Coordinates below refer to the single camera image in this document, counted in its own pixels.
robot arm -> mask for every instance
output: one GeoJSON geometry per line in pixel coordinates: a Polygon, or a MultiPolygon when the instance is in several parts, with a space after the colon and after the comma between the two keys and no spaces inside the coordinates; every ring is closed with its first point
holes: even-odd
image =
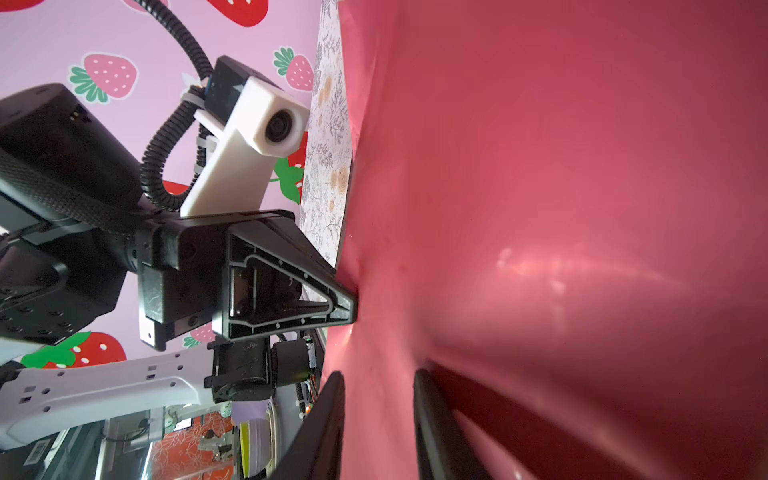
{"type": "MultiPolygon", "coordinates": [[[[310,377],[311,346],[304,339],[272,348],[266,338],[218,341],[87,368],[21,369],[0,381],[0,449],[144,410],[266,400],[276,387],[310,377]]],[[[160,438],[170,431],[159,430],[160,438]]]]}

black plastic bracket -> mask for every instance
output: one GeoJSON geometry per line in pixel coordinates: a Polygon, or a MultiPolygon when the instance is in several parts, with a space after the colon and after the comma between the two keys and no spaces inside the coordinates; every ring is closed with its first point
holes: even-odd
{"type": "Polygon", "coordinates": [[[331,373],[272,480],[333,480],[341,473],[344,377],[331,373]]]}
{"type": "Polygon", "coordinates": [[[232,340],[346,325],[356,319],[356,298],[291,220],[269,217],[229,230],[221,300],[223,334],[232,340]],[[301,287],[325,302],[300,300],[301,287]]]}
{"type": "Polygon", "coordinates": [[[440,388],[424,369],[413,381],[416,457],[421,480],[492,480],[453,418],[440,388]]]}

